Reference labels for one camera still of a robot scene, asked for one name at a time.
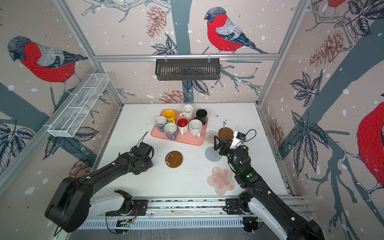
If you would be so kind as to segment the blue grey woven coaster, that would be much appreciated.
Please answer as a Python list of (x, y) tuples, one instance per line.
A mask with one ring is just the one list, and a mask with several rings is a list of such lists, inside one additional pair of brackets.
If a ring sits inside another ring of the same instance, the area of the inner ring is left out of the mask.
[(208, 147), (205, 151), (205, 157), (210, 162), (218, 162), (222, 156), (218, 151), (214, 149), (214, 147)]

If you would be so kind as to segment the pink flower shaped coaster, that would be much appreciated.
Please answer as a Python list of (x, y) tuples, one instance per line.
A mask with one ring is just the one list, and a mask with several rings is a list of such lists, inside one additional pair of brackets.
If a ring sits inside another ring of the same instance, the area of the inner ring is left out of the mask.
[(208, 177), (207, 183), (214, 188), (219, 196), (223, 196), (227, 191), (233, 191), (236, 187), (233, 172), (230, 169), (221, 169), (220, 167), (212, 169), (212, 174)]

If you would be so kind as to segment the glossy brown round coaster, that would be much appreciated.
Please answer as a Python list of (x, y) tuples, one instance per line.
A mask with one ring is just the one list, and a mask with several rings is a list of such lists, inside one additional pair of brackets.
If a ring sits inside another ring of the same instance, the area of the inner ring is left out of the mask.
[(169, 168), (178, 168), (183, 163), (183, 155), (179, 151), (171, 151), (166, 155), (165, 163)]

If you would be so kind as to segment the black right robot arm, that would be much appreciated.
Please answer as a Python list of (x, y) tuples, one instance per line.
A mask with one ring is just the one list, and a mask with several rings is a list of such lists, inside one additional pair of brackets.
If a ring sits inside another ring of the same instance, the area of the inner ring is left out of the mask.
[(214, 149), (227, 157), (236, 182), (245, 190), (239, 194), (241, 210), (261, 218), (280, 240), (323, 240), (325, 237), (319, 224), (314, 220), (307, 221), (293, 211), (251, 166), (249, 148), (231, 149), (231, 144), (231, 141), (214, 137)]

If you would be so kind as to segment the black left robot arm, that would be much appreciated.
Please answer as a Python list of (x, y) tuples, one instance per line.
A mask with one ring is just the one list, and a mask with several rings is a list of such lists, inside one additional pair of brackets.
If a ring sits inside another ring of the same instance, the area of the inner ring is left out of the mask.
[(115, 161), (80, 178), (67, 177), (61, 181), (45, 217), (67, 233), (77, 230), (86, 220), (97, 215), (117, 212), (127, 216), (136, 212), (132, 195), (115, 190), (95, 197), (95, 194), (115, 179), (132, 173), (139, 175), (153, 166), (154, 148), (140, 143), (129, 152), (119, 155)]

